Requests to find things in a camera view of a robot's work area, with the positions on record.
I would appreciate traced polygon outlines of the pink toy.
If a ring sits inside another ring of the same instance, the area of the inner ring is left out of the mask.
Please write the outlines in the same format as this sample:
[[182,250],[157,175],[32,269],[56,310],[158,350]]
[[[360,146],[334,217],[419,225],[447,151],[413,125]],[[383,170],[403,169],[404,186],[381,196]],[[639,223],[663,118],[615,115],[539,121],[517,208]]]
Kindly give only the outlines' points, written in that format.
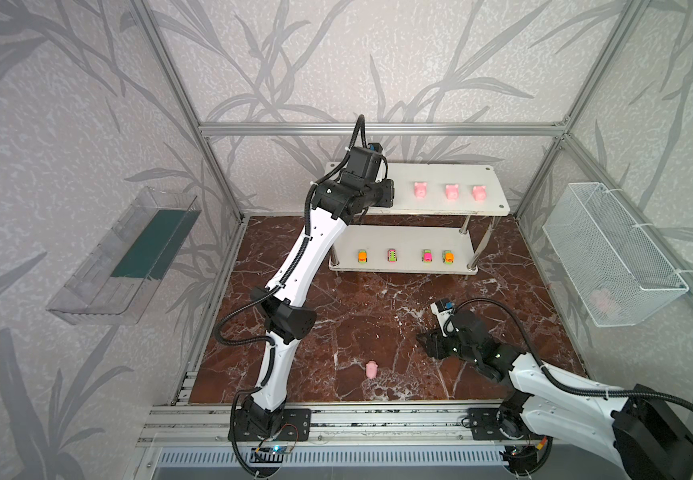
[[484,202],[488,198],[487,188],[484,185],[476,185],[472,190],[474,200]]
[[414,183],[414,196],[419,199],[424,199],[428,195],[428,183],[427,182],[415,182]]
[[445,186],[446,198],[449,201],[456,201],[460,198],[460,185],[459,184],[447,184]]
[[366,364],[366,376],[369,379],[375,379],[378,376],[378,364],[376,361],[369,361]]

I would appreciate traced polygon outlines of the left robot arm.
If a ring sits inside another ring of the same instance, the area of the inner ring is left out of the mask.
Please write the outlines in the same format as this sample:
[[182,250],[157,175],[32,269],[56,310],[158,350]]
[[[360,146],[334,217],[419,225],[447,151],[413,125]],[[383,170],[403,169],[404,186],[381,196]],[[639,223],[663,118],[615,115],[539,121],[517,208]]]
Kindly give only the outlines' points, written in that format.
[[316,312],[304,305],[316,272],[357,215],[374,206],[390,208],[394,198],[392,179],[368,182],[343,173],[336,181],[310,186],[304,200],[304,229],[292,251],[266,287],[252,292],[264,314],[266,336],[272,339],[264,350],[254,392],[242,404],[248,426],[260,434],[270,436],[282,427],[292,362],[298,344],[316,322]]

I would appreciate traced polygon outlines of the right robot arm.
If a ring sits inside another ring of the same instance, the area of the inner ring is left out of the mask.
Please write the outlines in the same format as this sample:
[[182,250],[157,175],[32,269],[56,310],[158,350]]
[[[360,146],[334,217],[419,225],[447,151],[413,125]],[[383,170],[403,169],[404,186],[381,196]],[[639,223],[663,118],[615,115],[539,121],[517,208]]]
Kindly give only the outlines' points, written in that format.
[[693,404],[644,385],[626,390],[594,382],[496,340],[474,312],[448,300],[431,308],[439,326],[418,336],[428,356],[456,357],[512,388],[496,420],[504,436],[570,442],[632,479],[692,478],[693,434],[673,408],[693,412]]

